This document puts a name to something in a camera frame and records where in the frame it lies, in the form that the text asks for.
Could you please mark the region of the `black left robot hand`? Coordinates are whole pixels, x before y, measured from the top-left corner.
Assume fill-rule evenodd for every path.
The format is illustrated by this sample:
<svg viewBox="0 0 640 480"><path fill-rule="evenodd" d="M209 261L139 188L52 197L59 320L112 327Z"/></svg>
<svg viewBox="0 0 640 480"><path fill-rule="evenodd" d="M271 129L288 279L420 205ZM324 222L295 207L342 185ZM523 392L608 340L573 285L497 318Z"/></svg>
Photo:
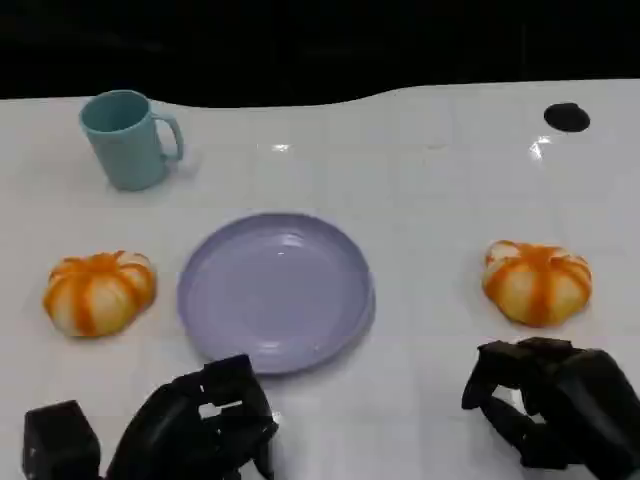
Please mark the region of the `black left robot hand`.
<svg viewBox="0 0 640 480"><path fill-rule="evenodd" d="M273 479L277 430L249 357L228 357L153 392L127 426L106 477L239 479L252 462Z"/></svg>

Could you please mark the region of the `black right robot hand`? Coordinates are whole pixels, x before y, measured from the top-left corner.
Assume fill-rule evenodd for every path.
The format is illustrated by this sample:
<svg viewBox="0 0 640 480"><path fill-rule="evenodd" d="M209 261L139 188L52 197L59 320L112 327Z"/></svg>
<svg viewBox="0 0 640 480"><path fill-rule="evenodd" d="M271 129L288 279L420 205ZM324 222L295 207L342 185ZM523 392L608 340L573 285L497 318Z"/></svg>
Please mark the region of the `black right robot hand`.
<svg viewBox="0 0 640 480"><path fill-rule="evenodd" d="M604 350L532 337L479 346L461 406L480 409L525 468L639 476L639 397Z"/></svg>

